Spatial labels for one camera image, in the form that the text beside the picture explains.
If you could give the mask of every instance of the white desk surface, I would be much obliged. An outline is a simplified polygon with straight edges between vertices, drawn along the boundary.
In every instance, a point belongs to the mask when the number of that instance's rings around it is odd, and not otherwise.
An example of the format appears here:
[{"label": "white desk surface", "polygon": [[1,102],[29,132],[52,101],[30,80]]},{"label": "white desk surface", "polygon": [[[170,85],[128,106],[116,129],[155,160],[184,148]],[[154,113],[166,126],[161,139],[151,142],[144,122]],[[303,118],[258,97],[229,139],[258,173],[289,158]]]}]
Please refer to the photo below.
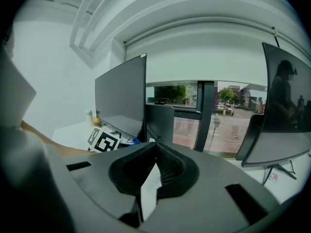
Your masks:
[{"label": "white desk surface", "polygon": [[[94,129],[94,126],[88,126],[87,122],[77,123],[67,127],[63,127],[54,131],[52,140],[67,147],[72,147],[81,150],[87,150],[87,139]],[[230,163],[243,170],[253,179],[262,183],[264,175],[264,167],[241,167],[241,161],[227,159]],[[278,202],[283,203],[293,195],[302,190],[306,180],[311,172],[311,158],[305,154],[292,160],[294,174],[297,180],[294,180],[286,174],[273,169],[272,173],[278,176],[275,182],[267,180],[265,187],[275,196]],[[291,171],[292,166],[289,161],[280,163],[285,169]]]}]

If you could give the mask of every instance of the computer monitor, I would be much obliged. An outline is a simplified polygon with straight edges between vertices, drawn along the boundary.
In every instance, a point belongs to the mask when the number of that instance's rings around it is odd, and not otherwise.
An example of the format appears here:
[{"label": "computer monitor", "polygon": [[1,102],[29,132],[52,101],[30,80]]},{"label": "computer monitor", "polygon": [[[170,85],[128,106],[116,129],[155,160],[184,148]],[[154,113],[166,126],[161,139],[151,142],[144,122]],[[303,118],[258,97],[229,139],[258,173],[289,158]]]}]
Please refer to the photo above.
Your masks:
[{"label": "computer monitor", "polygon": [[278,47],[262,45],[268,74],[264,122],[242,166],[278,164],[311,148],[311,68]]},{"label": "computer monitor", "polygon": [[97,118],[120,133],[146,137],[146,59],[142,54],[95,80]]}]

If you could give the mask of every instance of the window glass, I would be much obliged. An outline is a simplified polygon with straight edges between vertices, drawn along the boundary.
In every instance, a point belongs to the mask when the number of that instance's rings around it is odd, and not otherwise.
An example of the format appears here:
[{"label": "window glass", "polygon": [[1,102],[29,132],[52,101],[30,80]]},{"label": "window glass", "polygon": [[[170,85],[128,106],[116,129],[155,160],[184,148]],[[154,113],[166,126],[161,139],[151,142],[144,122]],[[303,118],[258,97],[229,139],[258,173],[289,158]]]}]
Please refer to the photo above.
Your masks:
[{"label": "window glass", "polygon": [[197,82],[190,81],[149,83],[146,87],[146,102],[166,99],[167,104],[196,107],[197,89]]},{"label": "window glass", "polygon": [[198,120],[175,117],[173,143],[194,148],[199,128]]},{"label": "window glass", "polygon": [[204,150],[234,158],[254,113],[263,114],[267,88],[260,85],[215,82],[215,105]]}]

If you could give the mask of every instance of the black monitor screen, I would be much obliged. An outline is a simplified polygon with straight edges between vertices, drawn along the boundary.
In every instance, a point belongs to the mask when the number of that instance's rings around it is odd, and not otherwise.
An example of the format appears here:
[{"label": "black monitor screen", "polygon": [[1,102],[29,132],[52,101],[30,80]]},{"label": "black monitor screen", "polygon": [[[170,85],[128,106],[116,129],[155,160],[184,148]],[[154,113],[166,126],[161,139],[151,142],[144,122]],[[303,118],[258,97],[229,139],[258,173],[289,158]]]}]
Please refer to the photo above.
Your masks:
[{"label": "black monitor screen", "polygon": [[262,131],[244,165],[276,164],[311,148],[311,68],[290,53],[263,43],[268,97]]},{"label": "black monitor screen", "polygon": [[144,131],[146,58],[126,61],[95,80],[97,117],[133,137]]}]

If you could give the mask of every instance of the street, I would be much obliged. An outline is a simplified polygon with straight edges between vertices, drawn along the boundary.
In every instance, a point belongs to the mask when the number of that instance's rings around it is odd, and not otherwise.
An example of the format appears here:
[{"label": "street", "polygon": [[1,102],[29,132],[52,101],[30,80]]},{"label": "street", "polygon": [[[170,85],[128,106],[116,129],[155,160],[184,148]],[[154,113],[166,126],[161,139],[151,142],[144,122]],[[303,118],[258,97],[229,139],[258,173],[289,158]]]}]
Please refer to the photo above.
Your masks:
[{"label": "street", "polygon": [[[239,151],[253,112],[233,107],[232,110],[234,111],[233,116],[218,115],[220,125],[216,129],[214,124],[215,115],[212,115],[204,150],[209,150],[211,153],[231,153],[232,157]],[[198,120],[176,117],[173,142],[193,148],[198,127]]]}]

